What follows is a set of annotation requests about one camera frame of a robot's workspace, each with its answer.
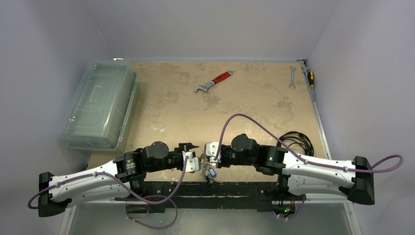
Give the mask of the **large white keyring with keys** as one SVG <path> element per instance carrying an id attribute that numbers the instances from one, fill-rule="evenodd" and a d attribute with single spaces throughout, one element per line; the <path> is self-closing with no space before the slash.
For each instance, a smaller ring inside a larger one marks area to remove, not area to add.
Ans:
<path id="1" fill-rule="evenodd" d="M 202 153 L 201 154 L 201 176 L 202 178 L 210 183 L 216 182 L 217 173 L 213 167 L 210 166 L 210 162 L 208 161 L 208 157 Z"/>

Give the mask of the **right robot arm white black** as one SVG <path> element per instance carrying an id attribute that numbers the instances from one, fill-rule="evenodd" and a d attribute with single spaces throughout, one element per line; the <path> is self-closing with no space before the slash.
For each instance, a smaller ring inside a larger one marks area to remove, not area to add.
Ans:
<path id="1" fill-rule="evenodd" d="M 205 155 L 217 168 L 232 165 L 253 166 L 264 175 L 278 175 L 276 196 L 307 193 L 334 194 L 361 204 L 374 205 L 373 168 L 365 157 L 353 160 L 328 160 L 292 153 L 285 148 L 260 145 L 245 134 L 236 136 L 230 145 L 205 144 Z"/>

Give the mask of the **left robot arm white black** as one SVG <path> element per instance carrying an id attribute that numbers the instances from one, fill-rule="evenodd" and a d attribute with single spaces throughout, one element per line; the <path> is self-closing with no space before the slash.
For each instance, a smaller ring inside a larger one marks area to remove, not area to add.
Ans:
<path id="1" fill-rule="evenodd" d="M 92 201 L 108 193 L 112 197 L 130 196 L 140 200 L 146 194 L 144 179 L 147 173 L 174 168 L 182 173 L 199 171 L 201 161 L 193 148 L 191 143 L 180 143 L 170 151 L 166 143 L 156 141 L 78 173 L 57 176 L 44 172 L 39 175 L 39 192 L 35 195 L 38 205 L 33 206 L 30 200 L 28 207 L 37 210 L 39 217 L 50 217 L 78 202 Z"/>

